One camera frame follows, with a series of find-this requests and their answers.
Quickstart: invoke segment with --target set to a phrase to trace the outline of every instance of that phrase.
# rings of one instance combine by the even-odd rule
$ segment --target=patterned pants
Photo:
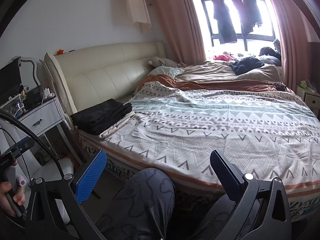
[[[170,238],[166,232],[174,209],[174,190],[174,184],[162,171],[142,170],[114,196],[96,226],[107,240],[166,240]],[[216,204],[186,239],[212,239],[236,203],[224,195]],[[250,229],[258,207],[256,203],[239,236]]]

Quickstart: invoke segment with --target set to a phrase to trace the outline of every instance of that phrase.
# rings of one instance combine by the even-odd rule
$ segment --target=geometric pattern
[[[103,141],[81,139],[126,165],[159,168],[180,189],[202,195],[221,193],[209,165],[220,149],[243,173],[280,177],[295,218],[306,209],[293,203],[320,196],[320,122],[294,94],[181,91],[149,82],[130,102],[136,115],[128,124]]]

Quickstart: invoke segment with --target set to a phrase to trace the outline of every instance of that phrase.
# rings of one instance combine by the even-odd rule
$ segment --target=pink cloth
[[[296,91],[296,84],[310,79],[310,46],[299,8],[292,0],[271,0],[280,31],[282,80]]]
[[[223,61],[231,61],[233,60],[232,57],[230,57],[228,54],[221,54],[218,56],[213,56],[214,60],[223,60]]]
[[[132,23],[140,24],[142,31],[151,28],[148,8],[145,0],[126,0],[128,15]]]
[[[193,0],[153,0],[153,5],[175,61],[189,66],[206,60]]]

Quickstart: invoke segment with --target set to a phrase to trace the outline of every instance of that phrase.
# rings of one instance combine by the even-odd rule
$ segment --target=cream leather headboard
[[[165,57],[161,41],[94,46],[57,56],[46,53],[44,66],[71,115],[132,94],[153,69],[147,63],[153,56]]]

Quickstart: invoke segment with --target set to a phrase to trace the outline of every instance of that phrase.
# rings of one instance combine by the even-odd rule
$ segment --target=stuffed animal
[[[171,59],[167,58],[160,58],[160,57],[152,57],[149,59],[148,64],[153,67],[160,67],[160,66],[166,66],[166,67],[174,67],[174,68],[180,68],[180,67],[186,67],[187,65],[184,63],[176,63]]]

